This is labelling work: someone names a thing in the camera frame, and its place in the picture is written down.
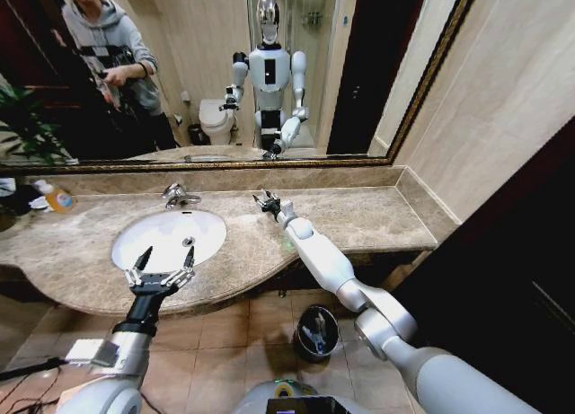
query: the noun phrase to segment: mirror frame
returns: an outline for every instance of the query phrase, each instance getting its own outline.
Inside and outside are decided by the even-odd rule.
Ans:
[[[77,165],[0,165],[0,175],[36,175],[36,174],[84,174],[84,173],[120,173],[120,172],[176,172],[200,170],[238,170],[272,168],[327,168],[352,166],[391,165],[407,137],[413,122],[423,106],[425,98],[433,85],[439,69],[445,61],[456,35],[464,23],[474,0],[456,0],[447,18],[443,31],[421,75],[420,81],[411,97],[402,122],[395,132],[387,155],[373,157],[366,155],[328,155],[323,158],[305,158],[276,161],[223,161],[209,163],[150,163],[138,160],[101,160]]]

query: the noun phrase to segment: tiled floor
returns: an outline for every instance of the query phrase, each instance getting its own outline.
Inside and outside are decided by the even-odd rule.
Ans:
[[[352,315],[334,299],[316,290],[289,293],[284,298],[270,292],[216,313],[162,319],[142,392],[165,414],[218,414],[231,412],[257,383],[292,378],[311,384],[318,392],[355,399],[375,413],[422,413],[397,370],[371,355],[358,339]],[[340,323],[341,341],[322,364],[307,363],[291,346],[297,319],[310,304],[327,306]],[[103,337],[115,321],[66,308],[53,309],[9,368],[63,356],[75,339]],[[55,373],[27,378],[0,405],[0,412],[10,412],[21,398],[38,398],[53,382]],[[91,378],[85,368],[64,366],[56,384],[42,399],[52,400]],[[3,383],[0,400],[17,383]],[[19,402],[15,409],[28,403]],[[145,406],[142,412],[153,411]]]

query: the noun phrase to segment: white sink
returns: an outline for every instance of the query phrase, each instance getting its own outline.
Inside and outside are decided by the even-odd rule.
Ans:
[[[111,249],[111,259],[120,269],[131,269],[150,246],[152,255],[145,273],[170,273],[181,269],[194,240],[194,265],[206,261],[226,239],[226,225],[217,215],[200,210],[165,211],[129,225]]]

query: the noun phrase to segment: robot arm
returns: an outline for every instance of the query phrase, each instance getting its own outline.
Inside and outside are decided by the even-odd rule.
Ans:
[[[152,254],[148,248],[132,269],[125,270],[130,291],[136,296],[123,322],[116,324],[111,340],[79,339],[66,356],[74,365],[97,366],[94,374],[103,375],[81,386],[68,398],[62,397],[57,414],[138,414],[141,410],[139,387],[146,375],[149,346],[162,301],[178,292],[195,275],[194,246],[182,268],[170,274],[144,274]]]
[[[281,152],[291,147],[294,138],[299,134],[300,125],[309,119],[309,109],[304,107],[305,65],[305,53],[301,51],[294,53],[291,57],[291,83],[296,107],[292,111],[292,117],[281,128],[280,139],[276,140]]]
[[[234,53],[234,63],[232,65],[234,70],[234,83],[226,87],[226,102],[219,107],[221,110],[240,109],[240,102],[243,97],[243,83],[245,77],[248,75],[248,57],[243,52]]]
[[[361,312],[355,323],[360,337],[376,357],[399,369],[428,414],[539,412],[460,358],[409,345],[415,320],[392,295],[359,282],[347,257],[309,220],[297,216],[290,201],[280,203],[268,191],[253,197],[263,212],[274,215],[320,286],[351,311]]]

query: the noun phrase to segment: humanoid robot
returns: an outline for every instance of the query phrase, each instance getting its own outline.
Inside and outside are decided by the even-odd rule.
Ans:
[[[278,44],[279,8],[277,0],[259,0],[257,5],[262,43],[250,53],[234,53],[234,83],[226,88],[226,103],[220,110],[239,110],[243,83],[250,73],[256,98],[255,136],[258,147],[274,158],[292,146],[302,122],[309,118],[304,107],[305,53],[290,57]],[[291,76],[296,107],[291,117],[281,109],[284,89]]]
[[[410,392],[428,414],[536,414],[512,393],[481,374],[463,360],[438,348],[414,348],[407,341],[417,325],[413,317],[382,288],[367,286],[355,278],[345,255],[312,223],[294,212],[289,200],[268,191],[255,201],[270,213],[295,246],[299,257],[320,286],[334,293],[355,313],[356,330],[372,353],[389,360],[401,372]],[[146,375],[149,345],[162,301],[190,281],[193,245],[182,269],[168,275],[142,275],[152,253],[148,249],[126,277],[136,299],[125,321],[112,332],[111,341],[80,339],[66,359],[70,363],[98,366],[102,375],[63,402],[57,414],[138,414],[138,391]],[[369,410],[337,395],[319,395],[313,388],[290,380],[262,383],[246,394],[234,414],[280,413],[365,414]]]

